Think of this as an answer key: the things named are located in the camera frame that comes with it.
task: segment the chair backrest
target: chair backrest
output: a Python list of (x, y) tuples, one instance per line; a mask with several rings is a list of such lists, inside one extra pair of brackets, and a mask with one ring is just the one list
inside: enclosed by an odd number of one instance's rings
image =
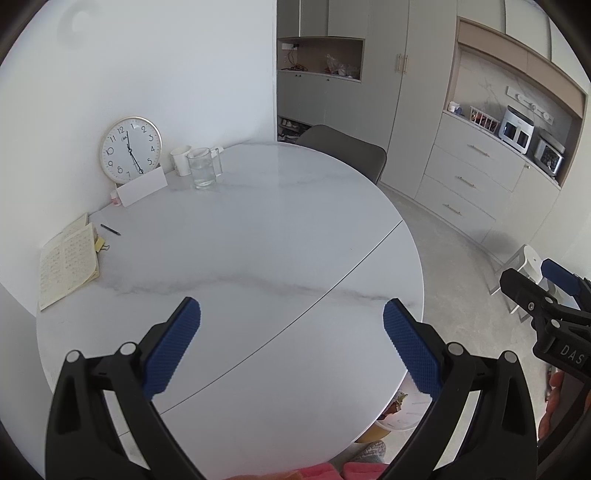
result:
[(378, 182), (386, 165), (386, 151), (383, 148), (326, 125), (310, 127), (295, 144), (338, 158), (374, 183)]

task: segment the wall clock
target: wall clock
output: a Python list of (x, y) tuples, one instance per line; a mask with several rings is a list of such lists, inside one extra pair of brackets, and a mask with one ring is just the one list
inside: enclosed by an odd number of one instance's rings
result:
[(99, 159), (106, 175), (123, 184), (155, 169), (161, 152), (162, 138), (156, 126), (145, 118), (129, 116), (107, 130)]

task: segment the white mug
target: white mug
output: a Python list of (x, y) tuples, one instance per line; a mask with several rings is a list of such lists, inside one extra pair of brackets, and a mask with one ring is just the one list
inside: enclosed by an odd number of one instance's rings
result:
[(191, 145), (184, 145), (182, 147), (172, 150), (170, 155), (173, 158), (174, 170), (179, 177), (185, 177), (191, 174), (189, 169), (189, 161), (187, 160), (187, 153), (191, 151)]

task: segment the white stool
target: white stool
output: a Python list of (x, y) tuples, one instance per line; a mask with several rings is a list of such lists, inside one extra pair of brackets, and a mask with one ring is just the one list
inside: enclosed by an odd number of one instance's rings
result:
[[(542, 279), (544, 278), (544, 276), (542, 275), (542, 270), (541, 270), (542, 260), (540, 260), (540, 256), (529, 245), (524, 245), (523, 247), (521, 247), (515, 253), (515, 255), (513, 255), (501, 267), (501, 269), (497, 270), (497, 271), (504, 272), (508, 268), (511, 268), (512, 267), (511, 264), (514, 263), (515, 260), (517, 260), (517, 259), (519, 259), (519, 263), (515, 264), (514, 268), (518, 272), (520, 272), (522, 275), (528, 277), (536, 285), (538, 285), (542, 281)], [(494, 295), (500, 289), (501, 289), (501, 285), (499, 285), (499, 286), (497, 286), (497, 288), (491, 290), (490, 294)], [(515, 308), (513, 310), (511, 310), (511, 313), (515, 313), (518, 308), (519, 308), (519, 305), (516, 305)]]

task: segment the notebook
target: notebook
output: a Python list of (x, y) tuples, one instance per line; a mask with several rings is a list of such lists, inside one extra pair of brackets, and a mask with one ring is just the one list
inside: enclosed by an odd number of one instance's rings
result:
[(84, 214), (41, 250), (39, 309), (43, 310), (99, 276), (95, 230)]

